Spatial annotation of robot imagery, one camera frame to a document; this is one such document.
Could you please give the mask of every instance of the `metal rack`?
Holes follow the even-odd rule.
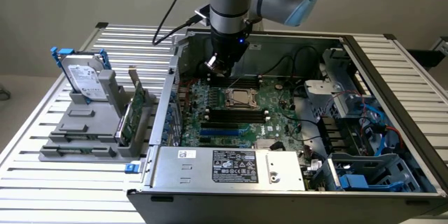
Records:
[[[108,25],[94,29],[81,50],[104,48],[108,51],[118,84],[129,89],[126,67],[134,65],[144,87],[160,97],[172,49],[169,41],[150,45],[154,31],[152,27]],[[353,36],[448,163],[446,92],[396,40],[382,35]],[[37,159],[40,147],[69,105],[69,88],[60,76],[0,154],[0,209],[5,209],[0,222],[144,223],[122,192],[126,181],[138,180],[141,175],[125,175],[125,164],[52,163]]]

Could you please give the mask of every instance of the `robotic arm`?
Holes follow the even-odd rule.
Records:
[[[252,25],[262,18],[286,26],[298,26],[306,19],[317,0],[209,0],[209,24],[213,54],[208,68],[229,76],[240,60],[252,32]]]

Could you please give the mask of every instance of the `green circuit board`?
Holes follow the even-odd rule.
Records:
[[[265,123],[238,123],[238,129],[241,129],[240,136],[206,136],[209,142],[204,143],[200,135],[201,123],[206,122],[205,108],[228,109],[225,106],[225,91],[228,88],[210,87],[205,81],[198,80],[189,85],[189,103],[194,106],[184,107],[184,132],[181,135],[181,146],[234,146],[234,148],[253,148],[256,143],[269,140],[272,142],[281,141],[284,143],[286,151],[298,151],[302,148],[302,143],[296,141],[301,139],[301,134],[294,129],[297,122],[286,119],[284,115],[290,118],[296,117],[296,112],[289,110],[290,94],[277,90],[274,85],[280,84],[277,79],[264,79],[258,89],[254,89],[254,100],[257,107],[253,110],[266,109],[269,111],[270,119]],[[216,101],[209,100],[209,94],[214,92]],[[285,109],[278,105],[278,98],[286,102]]]

